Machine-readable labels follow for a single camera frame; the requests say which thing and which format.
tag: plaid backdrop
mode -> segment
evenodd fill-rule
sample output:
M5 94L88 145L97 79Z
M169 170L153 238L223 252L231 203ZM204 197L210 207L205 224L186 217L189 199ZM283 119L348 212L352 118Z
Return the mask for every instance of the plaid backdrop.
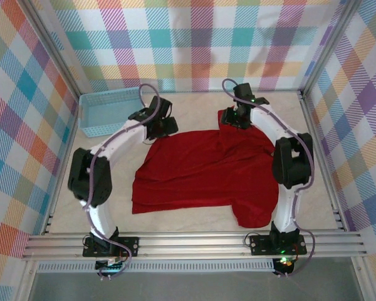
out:
M297 89L346 0L34 0L83 92Z
M376 284L376 0L364 0L311 93L338 196Z
M42 225L76 105L16 0L1 0L0 300L10 299L17 261Z

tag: cable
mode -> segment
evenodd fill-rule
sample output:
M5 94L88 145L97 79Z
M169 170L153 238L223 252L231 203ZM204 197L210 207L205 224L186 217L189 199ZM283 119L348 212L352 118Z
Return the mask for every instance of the cable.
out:
M147 122L151 121L156 115L157 115L157 112L159 111L160 109L160 95L159 95L159 92L156 90L155 87L153 87L152 85L148 84L148 83L143 83L139 86L139 89L138 89L138 94L139 94L139 99L141 101L141 103L145 106L144 104L144 101L142 100L142 87L144 86L148 86L149 88L153 89L153 91L155 92L156 96L157 96L157 104L156 104L156 109L154 110L154 112L152 113L151 116L149 116L148 118L146 118L145 120L137 123L137 124L134 124L130 127L127 127L126 129L123 129L119 132L117 132L115 135L111 136L105 143L103 143L103 145L96 151L95 155L93 155L93 158L92 158L92 161L90 162L90 172L89 172L89 195L88 195L88 200L86 202L86 204L84 205L83 209L85 210L86 212L86 215L88 217L88 222L91 226L91 229L93 231L96 232L96 234L104 241L107 241L108 243L111 243L115 246L118 246L119 248L123 248L124 250L127 251L128 253L128 261L126 262L126 264L123 265L123 267L121 268L121 270L119 272L117 272L116 274L112 275L112 276L108 276L107 278L109 280L112 280L118 276L120 276L124 270L126 268L128 268L128 266L130 265L131 263L131 260L132 260L132 252L131 250L121 244L121 243L118 243L116 241L113 241L113 240L109 240L103 233L101 233L100 231L97 230L96 226L93 224L93 221L92 221L92 218L89 214L89 210L90 210L90 205L92 203L92 199L93 199L93 175L94 175L94 168L95 168L95 162L96 162L96 159L97 157L99 156L99 154L106 148L106 146L108 146L114 139L116 139L117 137L119 137L120 135L128 132L129 130L132 130L132 129L135 129L143 124L146 124ZM101 280L105 279L105 277L102 275L102 269L99 270L99 276L101 276Z
M312 159L312 154L309 150L309 148L306 146L305 142L303 142L303 140L301 138L298 137L298 135L296 135L295 133L293 133L289 128L287 128L287 126L277 117L275 116L275 114L273 114L272 112L270 112L268 109L262 107L261 105L258 105L256 103L253 103L253 102L249 102L249 101L246 101L246 100L243 100L243 99L240 99L238 98L237 96L231 94L230 92L227 91L226 87L225 87L225 83L226 82L232 82L234 84L237 85L236 81L235 80L232 80L230 78L226 78L222 81L221 83L221 86L222 86L222 89L223 91L228 95L230 96L231 98L233 98L235 101L237 102L241 102L241 103L246 103L248 105L251 105L251 106L255 106L256 108L264 111L265 113L267 113L268 115L270 115L285 131L287 134L290 134L291 136L293 136L300 144L301 146L304 148L305 152L306 152L306 156L308 157L308 160L309 160L309 163L310 163L310 166L311 166L311 179L310 181L308 182L307 185L303 186L303 187L299 187L296 191L295 191L295 196L294 196L294 201L293 201L293 207L291 209L291 216L293 218L293 222L294 222L294 225L302 232L307 232L311 237L312 237L312 250L311 250L311 253L309 254L309 257L306 259L305 263L300 266L299 268L297 268L293 273L290 274L290 276L294 276L296 275L298 272L302 271L302 269L304 269L304 267L307 266L307 264L309 264L309 261L312 259L312 256L313 254L315 253L315 246L316 246L316 239L315 239L315 236L314 234L310 231L310 230L307 230L307 229L303 229L299 226L299 224L296 222L296 219L295 219L295 211L296 211L296 204L298 202L298 196L299 196L299 192L302 191L302 190L305 190L305 189L308 189L310 186L312 186L313 184L313 181L315 180L315 167L313 165L313 159Z
M244 245L246 245L248 248L250 248L251 246L249 244L246 243L246 239L248 238L248 236L250 234L256 234L256 235L260 235L259 233L257 232L249 232L247 235L245 235L245 238L244 238Z

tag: plastic basket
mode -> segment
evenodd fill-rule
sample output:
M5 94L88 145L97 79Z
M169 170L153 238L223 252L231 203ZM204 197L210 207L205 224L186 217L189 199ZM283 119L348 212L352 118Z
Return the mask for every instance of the plastic basket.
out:
M81 95L78 127L88 137L111 135L140 110L138 87Z

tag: beige floor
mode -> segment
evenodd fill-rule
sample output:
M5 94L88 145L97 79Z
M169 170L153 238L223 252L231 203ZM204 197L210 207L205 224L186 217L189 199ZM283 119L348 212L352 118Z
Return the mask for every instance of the beige floor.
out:
M215 114L218 110L233 104L224 93L173 93L162 94L162 96L173 103L172 115L177 119L179 132L218 129ZM296 93L270 92L257 93L256 96L266 97L276 113L294 129L300 132L307 131ZM146 102L151 98L150 95L145 95ZM101 142L103 138L88 139L78 130L72 152L78 147L89 148ZM136 146L120 160L112 172L113 192L108 201L120 232L242 230L237 225L230 206L133 215L131 213L132 183L135 171L142 165L149 147L144 144ZM51 233L84 233L90 230L79 202L67 189L69 170L70 163L56 205ZM297 221L302 227L309 229L336 228L330 200L317 162L315 183L303 195Z

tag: checkered fabric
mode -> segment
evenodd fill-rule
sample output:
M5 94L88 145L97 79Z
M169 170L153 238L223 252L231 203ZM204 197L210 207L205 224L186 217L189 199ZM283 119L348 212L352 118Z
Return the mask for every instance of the checkered fabric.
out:
M311 93L313 120L351 230L376 280L376 0L364 0Z
M200 92L220 90L226 77L299 88L346 0L34 2L81 91L146 82Z
M0 0L0 300L42 225L76 105L16 0Z

